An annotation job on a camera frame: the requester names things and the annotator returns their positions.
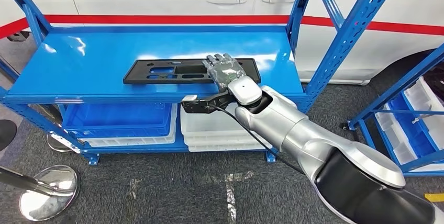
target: robot finger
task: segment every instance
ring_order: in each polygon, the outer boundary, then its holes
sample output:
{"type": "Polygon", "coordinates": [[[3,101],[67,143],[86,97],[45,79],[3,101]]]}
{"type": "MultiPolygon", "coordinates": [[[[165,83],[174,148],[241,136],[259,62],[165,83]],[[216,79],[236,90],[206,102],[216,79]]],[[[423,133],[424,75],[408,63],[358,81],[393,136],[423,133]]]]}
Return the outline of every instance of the robot finger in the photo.
{"type": "Polygon", "coordinates": [[[207,59],[209,60],[209,62],[211,62],[212,65],[217,63],[217,59],[215,58],[215,56],[212,56],[212,55],[207,56],[207,59]]]}
{"type": "Polygon", "coordinates": [[[221,58],[221,61],[224,61],[224,62],[231,61],[231,56],[227,53],[224,53],[223,55],[221,55],[220,58],[221,58]]]}
{"type": "Polygon", "coordinates": [[[207,70],[210,70],[213,68],[213,65],[211,62],[207,61],[207,60],[202,60],[202,63],[204,64],[205,68],[207,68],[207,70]]]}
{"type": "Polygon", "coordinates": [[[224,58],[220,54],[214,54],[214,57],[216,58],[216,61],[221,61],[224,58]]]}

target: stacked white bin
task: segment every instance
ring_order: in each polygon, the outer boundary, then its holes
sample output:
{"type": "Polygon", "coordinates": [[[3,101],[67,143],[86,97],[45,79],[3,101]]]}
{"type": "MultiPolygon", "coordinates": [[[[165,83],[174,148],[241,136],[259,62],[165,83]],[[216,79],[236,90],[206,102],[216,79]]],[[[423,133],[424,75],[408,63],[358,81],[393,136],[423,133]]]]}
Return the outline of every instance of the stacked white bin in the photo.
{"type": "MultiPolygon", "coordinates": [[[[226,110],[234,113],[237,104],[226,110]]],[[[181,107],[181,130],[190,152],[235,151],[264,149],[231,117],[220,111],[211,114],[188,114],[181,107]]],[[[271,144],[254,133],[267,147],[271,144]]]]}
{"type": "MultiPolygon", "coordinates": [[[[383,109],[390,110],[390,107],[388,104],[385,104],[383,109]]],[[[391,113],[376,113],[375,116],[381,129],[385,132],[385,135],[387,135],[399,163],[403,165],[417,159],[418,157],[408,142],[407,135],[404,133],[395,116],[391,113]]]]}

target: black plastic tray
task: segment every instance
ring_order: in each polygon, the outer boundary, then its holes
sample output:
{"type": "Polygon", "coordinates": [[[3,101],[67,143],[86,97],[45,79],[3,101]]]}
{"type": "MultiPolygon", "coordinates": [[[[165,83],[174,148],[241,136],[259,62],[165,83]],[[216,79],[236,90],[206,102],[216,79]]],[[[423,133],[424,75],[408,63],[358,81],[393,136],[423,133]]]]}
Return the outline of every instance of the black plastic tray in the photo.
{"type": "MultiPolygon", "coordinates": [[[[213,83],[203,59],[137,60],[124,77],[124,84],[213,83]]],[[[261,76],[253,58],[236,58],[256,83],[261,76]]]]}

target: round metal base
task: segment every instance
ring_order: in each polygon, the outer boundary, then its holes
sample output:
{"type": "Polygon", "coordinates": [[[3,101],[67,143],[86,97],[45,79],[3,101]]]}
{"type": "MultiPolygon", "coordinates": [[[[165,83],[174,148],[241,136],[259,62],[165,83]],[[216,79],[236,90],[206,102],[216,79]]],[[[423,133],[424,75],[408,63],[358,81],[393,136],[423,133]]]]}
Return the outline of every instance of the round metal base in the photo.
{"type": "Polygon", "coordinates": [[[80,184],[77,173],[66,165],[55,165],[38,173],[35,179],[45,184],[72,191],[71,196],[46,196],[32,191],[20,197],[20,211],[28,220],[48,220],[65,210],[76,197],[80,184]]]}
{"type": "Polygon", "coordinates": [[[72,152],[70,148],[60,143],[58,140],[51,137],[49,134],[46,134],[46,143],[48,143],[49,148],[53,149],[56,152],[62,152],[62,153],[72,152]]]}

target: silver robot arm segment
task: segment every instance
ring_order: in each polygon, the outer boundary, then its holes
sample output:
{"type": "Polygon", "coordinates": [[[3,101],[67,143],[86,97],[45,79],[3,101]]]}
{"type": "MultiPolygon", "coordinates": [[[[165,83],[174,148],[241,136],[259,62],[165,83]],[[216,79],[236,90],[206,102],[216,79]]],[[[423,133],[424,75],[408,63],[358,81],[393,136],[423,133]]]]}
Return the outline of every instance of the silver robot arm segment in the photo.
{"type": "Polygon", "coordinates": [[[323,203],[348,223],[438,224],[443,212],[404,190],[402,171],[389,158],[308,120],[296,105],[249,77],[228,85],[236,118],[300,165],[323,203]]]}

